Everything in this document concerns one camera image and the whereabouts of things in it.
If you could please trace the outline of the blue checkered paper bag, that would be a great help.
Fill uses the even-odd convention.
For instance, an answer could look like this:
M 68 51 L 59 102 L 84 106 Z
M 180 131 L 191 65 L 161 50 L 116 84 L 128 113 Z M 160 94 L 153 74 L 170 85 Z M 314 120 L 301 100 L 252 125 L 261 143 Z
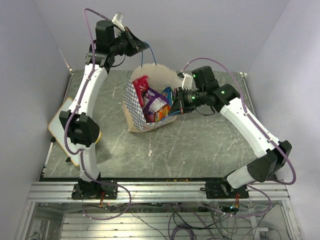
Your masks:
M 159 123 L 148 123 L 143 116 L 143 109 L 138 101 L 137 91 L 133 82 L 139 77 L 147 76 L 147 83 L 151 89 L 159 91 L 166 87 L 172 89 L 182 86 L 182 80 L 174 70 L 159 63 L 146 63 L 138 66 L 130 76 L 123 98 L 123 112 L 130 132 L 142 133 L 154 130 L 163 125 L 174 122 L 175 116 L 165 117 Z

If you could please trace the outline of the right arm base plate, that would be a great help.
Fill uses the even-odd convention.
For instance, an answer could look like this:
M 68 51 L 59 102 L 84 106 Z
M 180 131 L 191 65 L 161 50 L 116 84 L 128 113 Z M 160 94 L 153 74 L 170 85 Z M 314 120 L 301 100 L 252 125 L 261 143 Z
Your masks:
M 248 199 L 249 192 L 246 185 L 233 189 L 227 186 L 227 182 L 223 178 L 211 178 L 205 182 L 204 187 L 200 190 L 205 192 L 205 196 L 209 200 L 213 199 Z

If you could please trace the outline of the orange snack packet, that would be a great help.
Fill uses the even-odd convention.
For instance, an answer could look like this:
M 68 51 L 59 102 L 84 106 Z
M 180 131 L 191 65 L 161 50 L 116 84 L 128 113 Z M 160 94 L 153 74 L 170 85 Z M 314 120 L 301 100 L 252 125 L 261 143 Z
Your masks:
M 146 113 L 144 115 L 144 117 L 146 119 L 146 122 L 147 123 L 158 123 L 158 122 L 160 122 L 163 118 L 165 118 L 168 115 L 170 109 L 171 109 L 171 107 L 169 105 L 165 105 L 155 113 L 152 113 L 152 112 Z

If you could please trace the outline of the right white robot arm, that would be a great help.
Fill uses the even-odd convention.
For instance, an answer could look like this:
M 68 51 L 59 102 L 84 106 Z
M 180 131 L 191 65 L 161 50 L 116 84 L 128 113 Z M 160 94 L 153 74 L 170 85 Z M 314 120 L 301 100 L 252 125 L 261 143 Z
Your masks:
M 177 74 L 182 84 L 175 90 L 169 116 L 183 115 L 198 107 L 209 106 L 230 121 L 251 146 L 256 159 L 227 174 L 221 181 L 220 192 L 233 197 L 238 189 L 252 182 L 265 182 L 280 170 L 289 156 L 292 145 L 280 141 L 257 120 L 231 85 L 219 85 L 210 66 L 199 67 L 187 74 Z

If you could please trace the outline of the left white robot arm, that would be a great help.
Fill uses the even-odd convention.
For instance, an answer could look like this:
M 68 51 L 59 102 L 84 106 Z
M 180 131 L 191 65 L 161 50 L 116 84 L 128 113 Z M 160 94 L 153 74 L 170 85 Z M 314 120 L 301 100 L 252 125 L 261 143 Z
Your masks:
M 101 173 L 96 159 L 96 142 L 100 126 L 93 120 L 93 110 L 102 83 L 116 56 L 132 57 L 148 48 L 120 20 L 100 20 L 95 27 L 85 58 L 82 82 L 68 110 L 59 113 L 66 150 L 79 157 L 80 174 L 71 197 L 96 199 L 103 192 Z

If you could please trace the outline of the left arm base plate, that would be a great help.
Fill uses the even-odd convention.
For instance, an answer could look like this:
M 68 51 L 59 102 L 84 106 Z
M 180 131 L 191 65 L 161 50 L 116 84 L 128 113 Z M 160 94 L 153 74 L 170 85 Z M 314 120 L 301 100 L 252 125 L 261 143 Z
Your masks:
M 94 181 L 84 181 L 78 179 L 78 183 L 73 186 L 71 198 L 73 200 L 94 200 L 106 199 L 115 200 L 118 194 L 118 187 L 110 185 L 112 182 L 103 181 L 103 184 Z

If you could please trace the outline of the purple snack packet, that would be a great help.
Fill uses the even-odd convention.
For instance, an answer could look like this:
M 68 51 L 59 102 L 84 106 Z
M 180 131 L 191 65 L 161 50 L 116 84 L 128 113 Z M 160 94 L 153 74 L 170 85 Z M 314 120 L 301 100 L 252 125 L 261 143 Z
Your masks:
M 142 112 L 144 114 L 149 114 L 149 113 L 155 114 L 162 107 L 169 104 L 166 97 L 164 97 L 162 94 L 158 93 L 157 91 L 153 90 L 152 88 L 149 88 L 145 92 L 142 99 L 143 99 Z

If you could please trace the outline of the red chips bag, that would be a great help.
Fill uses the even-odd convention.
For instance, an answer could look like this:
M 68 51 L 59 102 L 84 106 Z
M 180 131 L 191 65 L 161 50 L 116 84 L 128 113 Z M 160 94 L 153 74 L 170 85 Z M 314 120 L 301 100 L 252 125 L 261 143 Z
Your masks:
M 143 75 L 137 79 L 135 79 L 132 82 L 136 95 L 138 97 L 138 101 L 140 106 L 143 108 L 144 107 L 144 99 L 143 96 L 144 94 L 147 92 L 148 88 L 149 88 L 149 83 L 148 83 L 148 76 L 147 75 Z

